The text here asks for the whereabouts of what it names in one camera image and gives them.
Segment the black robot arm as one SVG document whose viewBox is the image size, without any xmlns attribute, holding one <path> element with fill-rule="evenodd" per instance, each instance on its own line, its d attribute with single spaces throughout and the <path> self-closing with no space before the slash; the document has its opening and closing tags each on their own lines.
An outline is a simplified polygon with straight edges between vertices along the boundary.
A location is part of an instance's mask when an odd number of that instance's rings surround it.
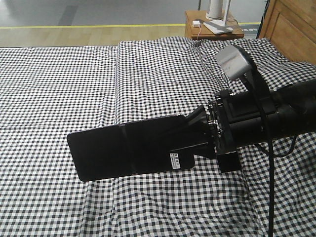
<svg viewBox="0 0 316 237">
<path fill-rule="evenodd" d="M 208 109 L 198 107 L 185 118 L 172 156 L 216 159 L 222 172 L 240 170 L 237 149 L 316 129 L 316 82 L 289 84 L 276 91 L 253 89 L 231 95 L 223 90 Z"/>
</svg>

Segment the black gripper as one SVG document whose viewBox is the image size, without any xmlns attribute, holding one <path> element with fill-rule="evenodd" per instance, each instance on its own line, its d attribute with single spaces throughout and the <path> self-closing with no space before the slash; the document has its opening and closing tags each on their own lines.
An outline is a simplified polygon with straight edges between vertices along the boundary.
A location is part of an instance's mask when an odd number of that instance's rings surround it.
<svg viewBox="0 0 316 237">
<path fill-rule="evenodd" d="M 248 91 L 230 95 L 228 90 L 222 90 L 215 93 L 215 99 L 209 103 L 208 110 L 211 121 L 218 125 L 213 132 L 215 146 L 213 143 L 202 142 L 172 148 L 170 151 L 217 159 L 223 173 L 240 170 L 237 148 L 268 140 L 253 95 Z M 185 132 L 209 131 L 204 105 L 198 106 L 186 116 L 185 122 Z"/>
</svg>

